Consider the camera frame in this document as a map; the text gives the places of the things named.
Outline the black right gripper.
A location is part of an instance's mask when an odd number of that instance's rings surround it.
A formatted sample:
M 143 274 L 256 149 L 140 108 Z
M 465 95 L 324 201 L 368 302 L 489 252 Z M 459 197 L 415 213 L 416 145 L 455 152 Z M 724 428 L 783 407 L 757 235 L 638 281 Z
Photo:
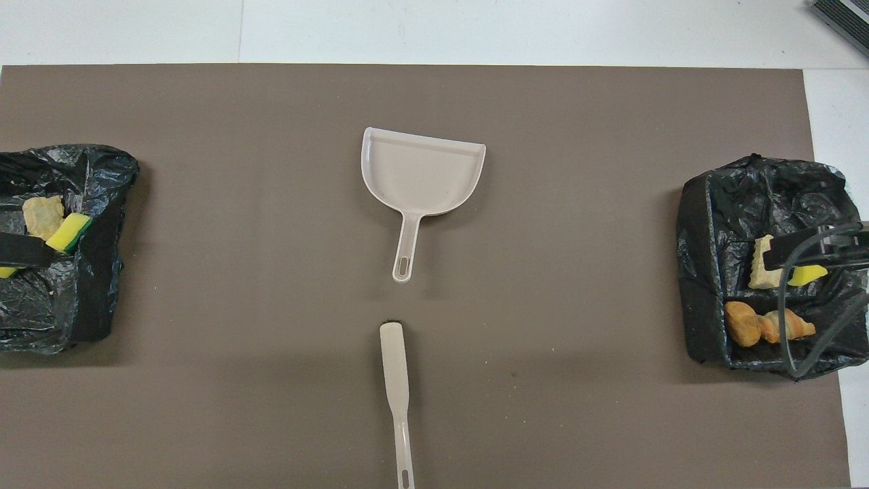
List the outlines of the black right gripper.
M 765 270 L 780 270 L 802 242 L 812 239 L 806 250 L 798 254 L 794 266 L 810 264 L 867 264 L 868 231 L 826 236 L 815 240 L 824 229 L 803 229 L 797 232 L 774 236 L 769 241 L 769 250 L 761 257 Z

